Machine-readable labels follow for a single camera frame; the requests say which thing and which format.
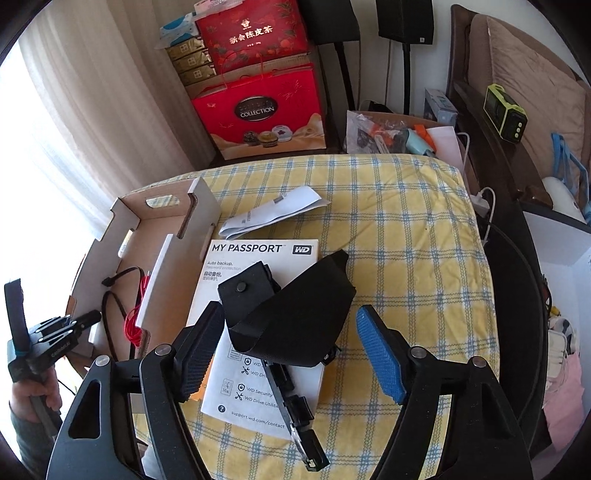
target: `yellow checkered tablecloth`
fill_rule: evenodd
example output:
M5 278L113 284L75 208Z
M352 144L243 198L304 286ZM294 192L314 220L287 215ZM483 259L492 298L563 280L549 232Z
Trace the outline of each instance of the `yellow checkered tablecloth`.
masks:
M410 155L320 155L226 166L202 176L222 206L221 222L301 185L332 203L247 234L318 238L322 256L350 255L357 295L324 373L314 430L330 461L309 473L294 445L215 420L189 401L184 415L216 480L364 480L371 476L400 408L383 395L355 328L372 304L388 327L436 357L466 362L482 355L498 375L499 348L491 274L460 173ZM450 401L443 397L423 478L437 469ZM145 417L137 422L147 439Z

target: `bag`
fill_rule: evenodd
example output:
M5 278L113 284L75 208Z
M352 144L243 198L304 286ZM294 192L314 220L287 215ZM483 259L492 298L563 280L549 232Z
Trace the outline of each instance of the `bag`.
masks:
M552 134L554 146L554 172L553 176L561 180L568 188L573 197L579 192L579 185L574 184L571 165L573 163L580 171L579 184L582 184L582 205L581 212L587 225L591 225L591 203L589 202L589 174L581 162L571 153L564 137L560 134Z
M296 0L244 0L197 25L218 73L308 52Z
M310 63L229 82L192 103L226 160L326 148Z

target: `blue tool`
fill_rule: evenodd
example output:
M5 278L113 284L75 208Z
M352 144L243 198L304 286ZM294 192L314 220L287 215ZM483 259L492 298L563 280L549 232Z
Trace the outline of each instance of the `blue tool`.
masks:
M389 330L374 308L368 305L357 311L357 333L382 391L398 405L402 405L408 395L403 382L403 377L407 377L408 360L405 361L406 353L400 347L407 345L404 337L397 330ZM402 369L397 354L405 364L405 370Z
M435 157L435 152L431 146L411 128L408 129L407 150L413 155Z

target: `black pole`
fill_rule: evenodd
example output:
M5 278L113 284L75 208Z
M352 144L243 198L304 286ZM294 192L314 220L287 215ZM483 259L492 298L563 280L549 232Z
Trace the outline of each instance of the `black pole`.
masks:
M345 84L345 93L347 94L347 103L349 110L357 110L355 107L355 98L353 97L353 87L351 86L351 77L349 76L349 68L347 66L347 57L345 57L345 46L343 42L335 42L336 54L339 58L340 72L343 76L343 83Z
M404 115L410 114L410 43L402 44L404 54Z

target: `orange tool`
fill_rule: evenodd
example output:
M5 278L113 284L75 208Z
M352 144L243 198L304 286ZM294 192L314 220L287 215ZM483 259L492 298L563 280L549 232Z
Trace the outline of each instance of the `orange tool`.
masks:
M437 153L437 147L435 146L435 142L427 132L427 129L424 125L415 125L414 127L415 132L419 137L421 137L425 142L429 144L429 146L433 149L433 153Z

